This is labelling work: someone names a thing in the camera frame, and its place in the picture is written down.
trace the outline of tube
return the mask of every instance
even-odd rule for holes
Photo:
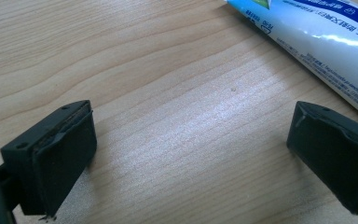
[[[346,0],[227,0],[358,109],[358,5]]]

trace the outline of toothpaste tube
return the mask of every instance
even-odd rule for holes
[[[358,5],[346,0],[227,0],[358,109]]]

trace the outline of light wood surface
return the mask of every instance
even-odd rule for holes
[[[358,223],[285,146],[296,101],[358,112],[223,1],[0,1],[0,147],[83,99],[55,223]]]

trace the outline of screw hole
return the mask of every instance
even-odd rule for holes
[[[28,143],[21,143],[19,145],[16,145],[16,148],[23,148],[23,147],[27,147]]]

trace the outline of wooden table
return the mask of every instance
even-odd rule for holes
[[[0,1],[0,147],[83,99],[55,223],[358,223],[285,146],[296,101],[358,112],[223,1]]]

